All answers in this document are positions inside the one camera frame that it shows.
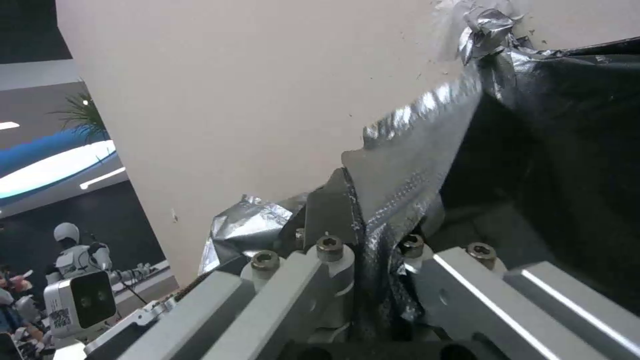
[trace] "silver foil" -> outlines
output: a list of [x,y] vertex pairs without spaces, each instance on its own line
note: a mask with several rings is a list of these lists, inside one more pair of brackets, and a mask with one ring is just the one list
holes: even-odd
[[511,29],[515,21],[496,9],[475,8],[464,15],[468,27],[462,31],[458,54],[462,64],[472,58],[500,51],[513,44]]
[[[305,197],[294,198],[297,208]],[[260,250],[274,249],[278,233],[291,215],[291,211],[278,204],[243,195],[237,204],[213,218],[198,274],[241,256],[250,258]]]
[[364,129],[364,148],[342,154],[364,222],[364,246],[356,262],[354,334],[391,337],[397,315],[422,313],[401,284],[397,244],[437,202],[438,192],[481,97],[473,66]]

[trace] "humanoid robot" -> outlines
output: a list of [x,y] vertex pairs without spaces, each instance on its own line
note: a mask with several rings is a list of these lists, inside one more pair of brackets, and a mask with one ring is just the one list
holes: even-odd
[[149,275],[149,265],[138,265],[137,268],[126,271],[111,271],[111,258],[107,245],[93,242],[91,245],[81,245],[80,230],[74,224],[64,222],[53,231],[56,241],[63,247],[56,262],[47,267],[47,284],[51,285],[62,279],[71,279],[78,275],[92,272],[106,271],[112,284],[120,281],[142,280]]

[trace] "screw head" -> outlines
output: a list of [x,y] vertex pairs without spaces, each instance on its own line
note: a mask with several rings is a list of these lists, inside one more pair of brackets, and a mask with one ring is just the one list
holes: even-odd
[[495,253],[495,249],[485,243],[470,243],[467,246],[467,254],[478,260],[480,264],[484,265],[489,270],[493,270],[495,260],[498,257]]
[[305,247],[305,228],[296,229],[296,249],[304,249]]
[[273,273],[280,267],[280,257],[271,250],[258,251],[251,258],[251,268],[257,272]]
[[417,259],[422,256],[424,240],[416,234],[409,234],[400,241],[400,251],[406,258]]
[[342,259],[344,246],[342,240],[333,235],[323,236],[316,242],[318,259],[333,263]]

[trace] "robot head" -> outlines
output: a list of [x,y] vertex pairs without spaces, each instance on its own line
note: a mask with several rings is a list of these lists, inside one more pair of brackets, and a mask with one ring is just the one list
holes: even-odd
[[76,246],[80,241],[80,230],[74,224],[70,222],[63,222],[56,226],[53,231],[53,237],[57,242],[62,244],[62,247],[68,249]]

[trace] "hex socket screw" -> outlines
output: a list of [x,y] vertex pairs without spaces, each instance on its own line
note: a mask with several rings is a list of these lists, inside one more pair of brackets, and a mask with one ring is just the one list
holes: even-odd
[[400,251],[406,258],[417,259],[422,256],[424,240],[416,234],[409,234],[400,241]]
[[280,268],[280,257],[271,250],[262,250],[251,258],[253,273],[261,279],[269,279]]
[[344,246],[342,240],[336,236],[327,235],[318,239],[316,243],[318,259],[325,263],[333,263],[342,259]]
[[470,243],[467,246],[467,254],[489,270],[493,270],[495,260],[498,258],[495,249],[485,243]]

